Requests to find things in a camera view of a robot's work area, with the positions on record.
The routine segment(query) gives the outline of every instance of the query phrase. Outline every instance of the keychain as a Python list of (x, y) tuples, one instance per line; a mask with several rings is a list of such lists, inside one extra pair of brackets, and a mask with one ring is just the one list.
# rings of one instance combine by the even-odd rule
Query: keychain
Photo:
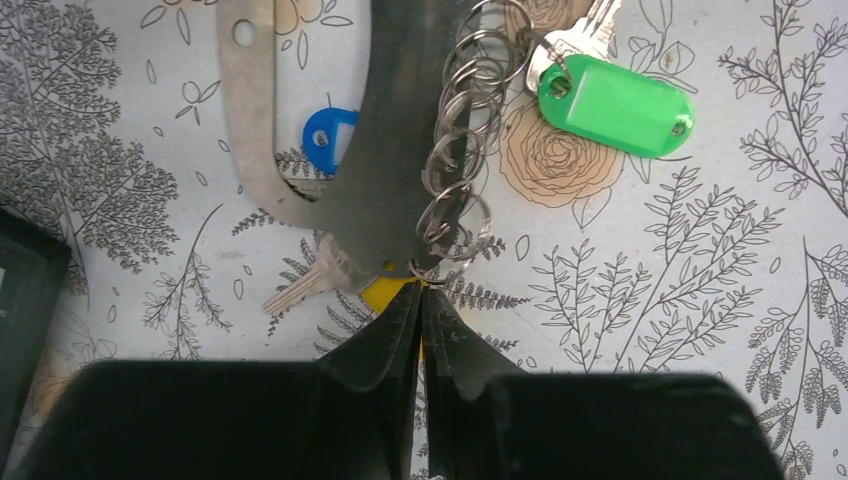
[[(337, 165), (333, 149), (325, 149), (330, 152), (325, 171), (337, 170), (331, 182), (321, 181), (318, 201), (294, 192), (273, 160), (273, 0), (218, 4), (224, 100), (242, 183), (269, 214), (292, 226), (327, 232), (333, 241), (326, 247), (329, 260), (291, 285), (287, 295), (269, 301), (269, 311), (284, 311), (327, 288), (362, 293), (370, 285), (374, 295), (366, 291), (365, 296), (382, 304), (410, 276), (430, 285), (458, 278), (492, 236), (492, 212), (475, 192), (474, 178), (500, 129), (507, 87), (524, 72), (528, 85), (538, 85), (539, 107), (551, 125), (628, 153), (665, 155), (682, 145), (694, 127), (683, 92), (592, 56), (561, 53), (548, 39), (578, 38), (580, 29), (596, 35), (598, 19), (610, 18), (619, 0), (602, 1), (591, 20), (558, 32), (558, 38), (535, 32), (527, 7), (518, 0), (481, 0), (458, 30), (452, 20), (424, 19), (459, 18), (468, 11), (463, 1), (399, 1), (403, 8), (395, 8), (395, 0), (372, 2), (371, 64), (363, 105), (353, 120), (357, 128), (344, 162)], [(520, 14), (525, 27), (518, 41), (498, 29), (472, 26), (490, 4)], [(233, 35), (244, 22), (256, 31), (251, 43)], [(465, 27), (471, 33), (463, 33)], [(483, 40), (503, 44), (506, 66), (486, 53)], [(605, 47), (589, 43), (594, 45), (589, 50), (603, 56)], [(407, 57), (446, 61), (435, 71), (432, 63), (403, 63)], [(476, 110), (489, 114), (483, 125), (472, 127), (467, 120)], [(334, 133), (338, 125), (330, 120), (325, 133)], [(310, 143), (311, 136), (304, 141)], [(459, 223), (474, 206), (483, 213), (476, 235)], [(452, 248), (457, 243), (462, 248)], [(442, 260), (455, 262), (458, 269), (444, 269), (447, 275), (433, 278)]]
[(544, 37), (520, 31), (538, 44), (525, 84), (552, 126), (636, 156), (662, 157), (689, 138), (694, 109), (682, 90), (606, 61), (598, 37), (619, 6), (620, 0), (598, 0), (571, 29)]
[(694, 126), (681, 90), (588, 55), (542, 75), (539, 108), (556, 128), (645, 158), (683, 145)]

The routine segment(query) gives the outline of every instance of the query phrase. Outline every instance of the blue key tag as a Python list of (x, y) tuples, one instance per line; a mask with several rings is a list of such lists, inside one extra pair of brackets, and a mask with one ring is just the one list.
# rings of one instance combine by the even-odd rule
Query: blue key tag
[(309, 117), (303, 127), (303, 153), (309, 162), (327, 175), (335, 175), (339, 124), (355, 126), (358, 119), (357, 112), (333, 107), (319, 110)]

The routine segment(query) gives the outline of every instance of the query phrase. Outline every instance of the flower drawing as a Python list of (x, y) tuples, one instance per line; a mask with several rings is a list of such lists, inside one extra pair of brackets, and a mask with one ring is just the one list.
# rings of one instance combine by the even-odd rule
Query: flower drawing
[(302, 23), (318, 20), (322, 13), (321, 0), (277, 0), (275, 30), (278, 35), (288, 35)]
[(174, 19), (177, 24), (177, 31), (180, 32), (183, 42), (186, 45), (191, 45), (191, 24), (189, 23), (186, 11), (193, 5), (212, 6), (218, 3), (218, 0), (162, 0), (158, 5), (147, 11), (141, 19), (141, 29), (144, 30), (151, 25), (162, 20), (169, 10), (174, 12)]
[(529, 95), (513, 100), (504, 117), (501, 173), (531, 202), (569, 205), (601, 193), (621, 175), (621, 152), (554, 128)]
[[(277, 35), (297, 35), (297, 63), (301, 70), (306, 69), (309, 62), (309, 35), (306, 25), (319, 22), (325, 27), (348, 27), (353, 22), (340, 15), (331, 15), (336, 8), (337, 0), (275, 0), (276, 10), (274, 31)], [(289, 50), (295, 45), (292, 39), (283, 41), (282, 51)]]
[[(521, 2), (533, 20), (534, 30), (544, 35), (554, 30), (568, 28), (575, 19), (576, 7), (585, 2), (572, 0), (525, 0)], [(527, 26), (524, 15), (517, 8), (507, 8), (504, 12), (506, 32), (509, 38), (515, 38), (519, 30)]]

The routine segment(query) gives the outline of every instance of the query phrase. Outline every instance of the black object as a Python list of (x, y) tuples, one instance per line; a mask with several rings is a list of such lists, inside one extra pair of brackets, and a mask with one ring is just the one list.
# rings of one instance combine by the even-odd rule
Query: black object
[(721, 380), (528, 375), (410, 284), (317, 362), (88, 367), (12, 479), (407, 479), (420, 340), (431, 476), (782, 478)]
[(0, 210), (0, 472), (12, 446), (70, 249)]

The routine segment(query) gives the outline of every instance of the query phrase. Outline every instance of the green key tag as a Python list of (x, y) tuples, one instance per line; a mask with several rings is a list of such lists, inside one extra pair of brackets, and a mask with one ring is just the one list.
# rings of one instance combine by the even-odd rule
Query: green key tag
[(554, 64), (539, 84), (539, 108), (556, 128), (633, 155), (657, 158), (683, 145), (695, 125), (686, 94), (589, 55)]

